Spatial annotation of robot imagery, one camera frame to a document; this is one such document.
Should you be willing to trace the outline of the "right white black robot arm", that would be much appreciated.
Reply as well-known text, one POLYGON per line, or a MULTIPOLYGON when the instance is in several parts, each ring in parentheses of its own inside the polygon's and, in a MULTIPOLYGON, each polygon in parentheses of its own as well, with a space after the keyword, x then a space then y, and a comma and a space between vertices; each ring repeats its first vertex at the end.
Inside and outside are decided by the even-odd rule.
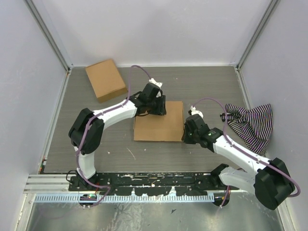
POLYGON ((240 167, 221 164, 212 171, 212 185, 217 190, 233 186, 253 194, 266 208, 275 210, 295 190, 285 163, 242 147, 218 128, 210 129, 199 114, 190 114, 184 123, 182 140, 219 154, 240 167))

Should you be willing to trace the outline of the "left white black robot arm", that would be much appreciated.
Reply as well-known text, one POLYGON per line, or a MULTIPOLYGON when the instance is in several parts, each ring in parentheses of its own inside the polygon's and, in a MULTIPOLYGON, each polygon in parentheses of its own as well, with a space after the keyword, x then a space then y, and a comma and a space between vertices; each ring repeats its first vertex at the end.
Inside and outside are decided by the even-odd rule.
POLYGON ((94 154, 106 128, 144 114, 167 114, 162 85, 150 79, 142 91, 128 96, 118 104, 101 110, 85 108, 80 111, 68 136, 76 152, 77 179, 84 190, 91 191, 96 187, 94 154))

